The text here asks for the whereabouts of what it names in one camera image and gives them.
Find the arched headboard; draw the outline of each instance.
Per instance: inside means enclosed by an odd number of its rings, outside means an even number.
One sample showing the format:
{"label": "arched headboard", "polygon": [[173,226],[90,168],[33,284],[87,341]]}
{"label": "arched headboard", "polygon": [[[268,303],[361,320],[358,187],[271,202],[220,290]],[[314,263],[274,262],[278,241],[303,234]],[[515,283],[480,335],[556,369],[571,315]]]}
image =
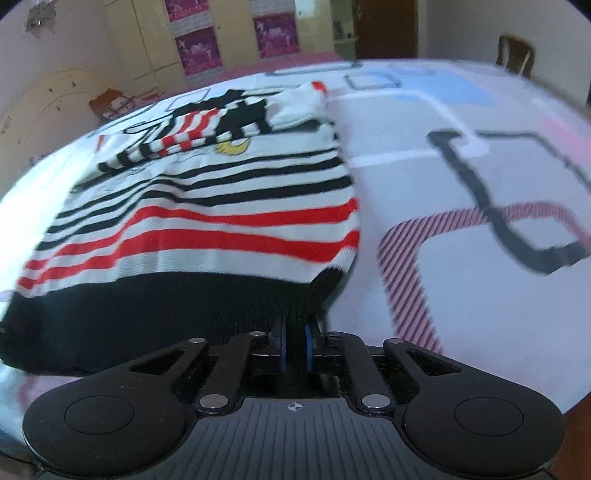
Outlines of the arched headboard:
{"label": "arched headboard", "polygon": [[8,109],[0,123],[0,197],[38,159],[97,128],[88,102],[114,87],[105,75],[64,70],[43,77]]}

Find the yellow moon print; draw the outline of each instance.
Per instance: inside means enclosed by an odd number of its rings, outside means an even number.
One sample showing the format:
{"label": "yellow moon print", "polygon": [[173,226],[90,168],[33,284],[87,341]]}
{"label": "yellow moon print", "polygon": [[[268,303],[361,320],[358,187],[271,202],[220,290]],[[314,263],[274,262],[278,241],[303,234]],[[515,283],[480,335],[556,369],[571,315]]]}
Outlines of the yellow moon print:
{"label": "yellow moon print", "polygon": [[217,145],[216,152],[221,153],[222,155],[240,155],[241,153],[244,153],[246,150],[248,150],[251,140],[252,138],[247,138],[238,145],[233,145],[231,140],[229,142],[222,142]]}

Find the pink poster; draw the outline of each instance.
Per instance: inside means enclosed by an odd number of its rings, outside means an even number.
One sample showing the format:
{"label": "pink poster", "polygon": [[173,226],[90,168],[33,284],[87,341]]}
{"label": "pink poster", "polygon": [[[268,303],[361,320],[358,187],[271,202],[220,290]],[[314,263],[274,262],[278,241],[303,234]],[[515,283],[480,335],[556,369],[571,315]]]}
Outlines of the pink poster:
{"label": "pink poster", "polygon": [[213,27],[187,33],[176,41],[186,76],[222,66]]}
{"label": "pink poster", "polygon": [[253,20],[262,59],[300,51],[296,19],[292,12],[262,15]]}
{"label": "pink poster", "polygon": [[171,22],[209,10],[207,0],[164,0]]}

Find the wall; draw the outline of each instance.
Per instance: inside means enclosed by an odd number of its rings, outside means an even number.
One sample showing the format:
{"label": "wall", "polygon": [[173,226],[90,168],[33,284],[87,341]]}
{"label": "wall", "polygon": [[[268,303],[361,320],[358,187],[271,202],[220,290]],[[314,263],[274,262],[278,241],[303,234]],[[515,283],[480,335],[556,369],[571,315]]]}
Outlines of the wall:
{"label": "wall", "polygon": [[23,0],[0,20],[0,117],[41,77],[67,68],[97,70],[127,87],[102,0],[59,0],[54,32],[42,28],[40,38],[23,28],[33,4]]}
{"label": "wall", "polygon": [[427,15],[427,56],[495,62],[512,33],[535,46],[532,76],[587,101],[591,22],[567,0],[427,0]]}

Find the patterned bedsheet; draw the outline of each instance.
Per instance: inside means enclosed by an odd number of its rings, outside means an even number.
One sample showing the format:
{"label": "patterned bedsheet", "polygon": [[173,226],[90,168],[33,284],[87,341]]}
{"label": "patterned bedsheet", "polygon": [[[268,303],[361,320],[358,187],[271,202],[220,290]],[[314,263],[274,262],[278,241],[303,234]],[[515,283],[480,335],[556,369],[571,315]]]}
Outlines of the patterned bedsheet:
{"label": "patterned bedsheet", "polygon": [[[527,385],[567,411],[591,390],[591,125],[531,82],[465,61],[295,67],[163,100],[45,159],[0,202],[0,316],[99,135],[229,88],[321,80],[356,182],[361,244],[333,330],[399,336]],[[3,367],[0,429],[43,389]]]}

